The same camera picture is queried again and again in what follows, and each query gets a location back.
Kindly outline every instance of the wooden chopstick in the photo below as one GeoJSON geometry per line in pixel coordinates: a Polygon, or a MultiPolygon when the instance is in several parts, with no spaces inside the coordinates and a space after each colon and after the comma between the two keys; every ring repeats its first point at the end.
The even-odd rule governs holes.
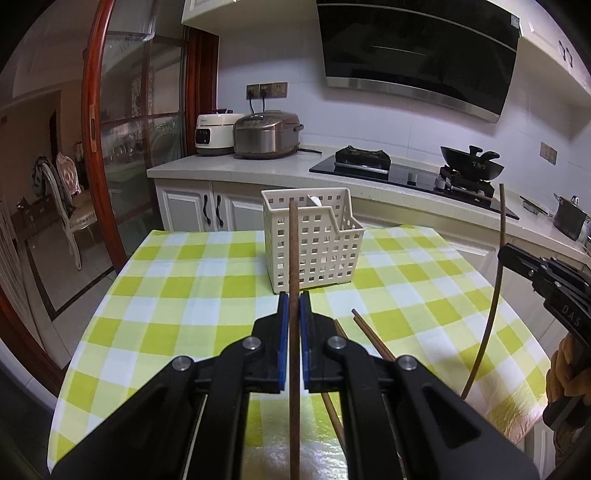
{"type": "Polygon", "coordinates": [[[290,202],[290,480],[300,478],[300,322],[298,304],[300,301],[300,238],[297,205],[290,202]]]}
{"type": "Polygon", "coordinates": [[[363,319],[363,317],[359,314],[359,312],[357,310],[353,309],[352,312],[353,312],[353,320],[355,320],[355,323],[359,326],[359,328],[361,328],[361,330],[363,331],[365,336],[369,339],[369,341],[375,347],[375,349],[378,351],[380,356],[384,360],[389,360],[391,362],[394,362],[396,360],[396,357],[392,354],[392,352],[390,350],[388,350],[388,347],[386,346],[386,344],[380,340],[378,335],[365,322],[365,320],[363,319]]]}
{"type": "Polygon", "coordinates": [[[345,333],[345,331],[343,330],[343,327],[341,327],[340,323],[338,320],[335,319],[335,327],[336,327],[336,333],[343,337],[343,338],[349,338],[347,337],[347,334],[345,333]]]}
{"type": "MultiPolygon", "coordinates": [[[[338,320],[335,320],[335,327],[336,332],[339,336],[343,338],[347,338],[347,334],[341,327],[338,320]]],[[[329,414],[330,422],[335,429],[336,437],[339,439],[340,447],[343,449],[343,453],[346,453],[345,450],[345,431],[343,430],[343,424],[339,420],[339,416],[335,410],[335,406],[332,403],[332,400],[328,393],[322,393],[322,400],[324,401],[324,406],[326,407],[326,411],[329,414]]]]}
{"type": "Polygon", "coordinates": [[[335,406],[332,403],[330,395],[324,392],[320,394],[322,396],[322,400],[324,401],[324,406],[326,407],[326,411],[329,414],[330,422],[335,429],[336,437],[339,439],[340,447],[343,449],[343,453],[346,453],[345,450],[345,431],[343,430],[343,424],[339,420],[339,416],[335,410],[335,406]]]}
{"type": "MultiPolygon", "coordinates": [[[[499,191],[501,192],[501,236],[499,240],[499,246],[502,248],[505,245],[505,232],[506,232],[506,208],[505,208],[505,185],[501,183],[499,185],[499,191]]],[[[495,321],[496,309],[499,305],[499,296],[501,295],[501,282],[503,281],[503,265],[501,262],[498,262],[496,266],[496,279],[495,279],[495,289],[492,293],[492,300],[491,300],[491,309],[488,312],[488,320],[486,321],[486,327],[484,330],[484,335],[482,336],[482,342],[480,343],[480,348],[478,353],[476,354],[476,359],[474,360],[474,366],[472,367],[472,371],[470,372],[470,376],[468,377],[468,381],[466,382],[466,386],[462,392],[462,400],[465,400],[470,393],[470,389],[474,384],[474,380],[476,379],[476,374],[478,373],[478,369],[482,363],[482,359],[484,358],[484,353],[486,351],[486,347],[488,346],[488,341],[491,339],[492,333],[492,325],[495,321]]]]}

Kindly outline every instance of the gas stove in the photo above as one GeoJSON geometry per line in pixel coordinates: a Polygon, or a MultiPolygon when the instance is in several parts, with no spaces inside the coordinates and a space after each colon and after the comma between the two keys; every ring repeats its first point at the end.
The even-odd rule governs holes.
{"type": "MultiPolygon", "coordinates": [[[[392,164],[390,157],[383,151],[364,152],[347,147],[318,163],[310,171],[397,185],[501,212],[501,203],[493,198],[495,188],[489,182],[467,180],[448,166],[442,167],[437,174],[392,164]]],[[[519,220],[511,210],[506,209],[506,212],[507,217],[519,220]]]]}

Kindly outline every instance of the range hood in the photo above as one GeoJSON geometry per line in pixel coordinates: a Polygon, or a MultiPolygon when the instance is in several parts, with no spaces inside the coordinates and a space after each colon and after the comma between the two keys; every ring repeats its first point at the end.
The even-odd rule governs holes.
{"type": "Polygon", "coordinates": [[[317,0],[327,83],[393,93],[496,123],[521,36],[488,0],[317,0]]]}

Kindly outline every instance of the white plastic basket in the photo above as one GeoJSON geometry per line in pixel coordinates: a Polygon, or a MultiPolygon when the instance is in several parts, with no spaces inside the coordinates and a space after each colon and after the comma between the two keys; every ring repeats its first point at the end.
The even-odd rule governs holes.
{"type": "Polygon", "coordinates": [[[298,206],[300,288],[351,281],[365,228],[349,189],[264,190],[265,255],[273,292],[289,289],[289,204],[298,206]],[[322,206],[317,206],[316,197],[322,206]]]}

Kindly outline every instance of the power outlet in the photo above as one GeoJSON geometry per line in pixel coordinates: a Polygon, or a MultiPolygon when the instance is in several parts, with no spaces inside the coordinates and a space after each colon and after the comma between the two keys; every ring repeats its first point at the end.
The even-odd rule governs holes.
{"type": "Polygon", "coordinates": [[[273,84],[273,98],[287,98],[287,82],[273,84]]]}
{"type": "Polygon", "coordinates": [[[246,86],[246,99],[248,100],[248,93],[252,92],[252,99],[260,98],[261,97],[261,88],[258,83],[254,85],[247,85],[246,86]]]}
{"type": "Polygon", "coordinates": [[[265,92],[265,98],[274,98],[273,97],[273,84],[272,83],[261,83],[261,92],[260,96],[263,97],[263,92],[265,92]]]}
{"type": "Polygon", "coordinates": [[[552,165],[556,165],[558,159],[558,152],[551,146],[546,145],[544,142],[540,145],[540,157],[548,160],[552,165]]]}

